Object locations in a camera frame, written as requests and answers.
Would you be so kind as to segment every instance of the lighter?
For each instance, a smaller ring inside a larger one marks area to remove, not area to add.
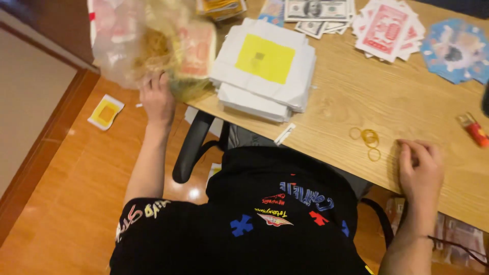
[[[457,119],[480,147],[489,147],[488,135],[482,130],[481,125],[474,119],[471,113],[459,115]]]

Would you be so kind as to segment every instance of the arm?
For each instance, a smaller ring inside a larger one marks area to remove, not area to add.
[[[443,184],[443,161],[438,148],[426,141],[400,139],[400,184],[409,209],[380,264],[379,275],[429,275],[437,219],[438,197]]]
[[[175,115],[175,99],[166,74],[145,77],[139,99],[148,115],[148,125],[127,185],[124,205],[133,198],[163,196],[166,143]]]

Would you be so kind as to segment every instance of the hand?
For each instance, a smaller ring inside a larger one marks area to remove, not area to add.
[[[442,155],[436,145],[427,141],[399,139],[399,142],[401,187],[410,209],[427,224],[427,230],[431,226],[433,230],[444,177]]]
[[[171,128],[175,115],[175,98],[168,86],[168,75],[153,73],[143,78],[139,100],[148,115],[148,126]]]

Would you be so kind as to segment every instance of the bag of rubber bands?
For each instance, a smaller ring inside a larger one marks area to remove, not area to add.
[[[102,76],[126,89],[167,72],[176,99],[202,93],[216,57],[216,29],[192,0],[88,0],[90,38]]]

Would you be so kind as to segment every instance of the black t-shirt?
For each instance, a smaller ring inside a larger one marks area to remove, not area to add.
[[[111,274],[370,274],[353,244],[343,177],[291,149],[227,151],[209,202],[138,198],[122,212]]]

